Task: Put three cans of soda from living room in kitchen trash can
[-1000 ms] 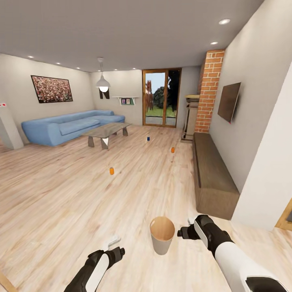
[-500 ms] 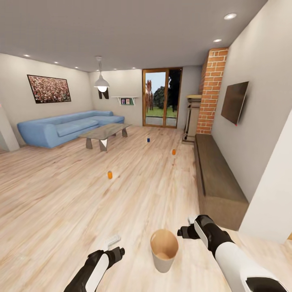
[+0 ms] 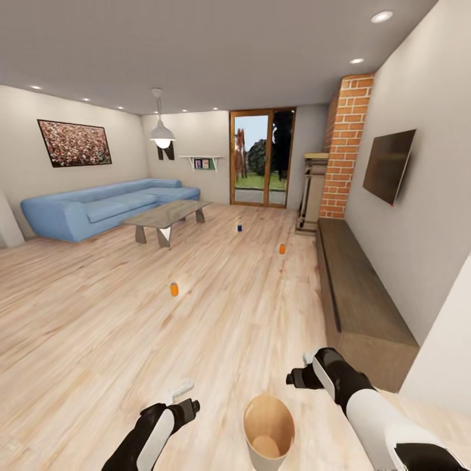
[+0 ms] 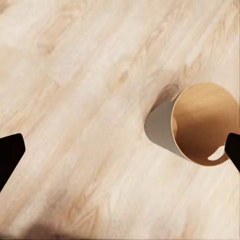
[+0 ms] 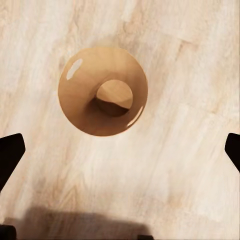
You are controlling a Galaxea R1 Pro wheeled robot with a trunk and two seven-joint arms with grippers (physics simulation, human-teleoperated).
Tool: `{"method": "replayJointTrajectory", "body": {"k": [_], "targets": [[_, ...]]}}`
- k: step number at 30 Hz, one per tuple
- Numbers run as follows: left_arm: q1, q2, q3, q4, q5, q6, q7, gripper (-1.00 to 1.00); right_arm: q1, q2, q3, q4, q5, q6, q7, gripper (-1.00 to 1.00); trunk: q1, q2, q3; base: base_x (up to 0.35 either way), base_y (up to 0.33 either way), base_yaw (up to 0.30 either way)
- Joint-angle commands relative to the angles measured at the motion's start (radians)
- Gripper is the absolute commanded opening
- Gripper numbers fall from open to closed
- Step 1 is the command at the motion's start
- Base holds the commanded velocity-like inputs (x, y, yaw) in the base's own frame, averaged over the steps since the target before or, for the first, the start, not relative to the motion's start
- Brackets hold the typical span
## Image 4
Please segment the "trash can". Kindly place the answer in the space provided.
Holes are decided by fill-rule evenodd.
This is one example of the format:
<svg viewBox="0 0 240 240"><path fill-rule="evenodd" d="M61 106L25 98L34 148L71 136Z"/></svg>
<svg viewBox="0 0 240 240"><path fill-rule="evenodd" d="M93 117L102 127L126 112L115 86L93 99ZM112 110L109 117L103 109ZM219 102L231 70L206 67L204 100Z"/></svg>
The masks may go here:
<svg viewBox="0 0 240 240"><path fill-rule="evenodd" d="M160 147L201 167L216 167L230 158L225 153L229 133L240 135L240 106L223 86L209 81L195 83L154 109L144 131Z"/></svg>

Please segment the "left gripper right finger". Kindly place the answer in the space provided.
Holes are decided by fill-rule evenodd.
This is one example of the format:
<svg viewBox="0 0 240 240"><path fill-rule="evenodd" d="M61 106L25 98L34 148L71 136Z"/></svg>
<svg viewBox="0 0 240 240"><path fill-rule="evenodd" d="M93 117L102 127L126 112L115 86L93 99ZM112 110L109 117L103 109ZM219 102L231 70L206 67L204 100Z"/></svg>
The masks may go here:
<svg viewBox="0 0 240 240"><path fill-rule="evenodd" d="M224 150L240 172L240 134L229 133Z"/></svg>

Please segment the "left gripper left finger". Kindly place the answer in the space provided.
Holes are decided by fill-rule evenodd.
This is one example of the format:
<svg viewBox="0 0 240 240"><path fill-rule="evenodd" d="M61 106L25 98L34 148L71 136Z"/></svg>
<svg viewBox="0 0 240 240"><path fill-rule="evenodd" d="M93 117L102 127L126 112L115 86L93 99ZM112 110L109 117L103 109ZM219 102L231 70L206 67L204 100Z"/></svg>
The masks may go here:
<svg viewBox="0 0 240 240"><path fill-rule="evenodd" d="M26 151L21 133L0 138L0 192Z"/></svg>

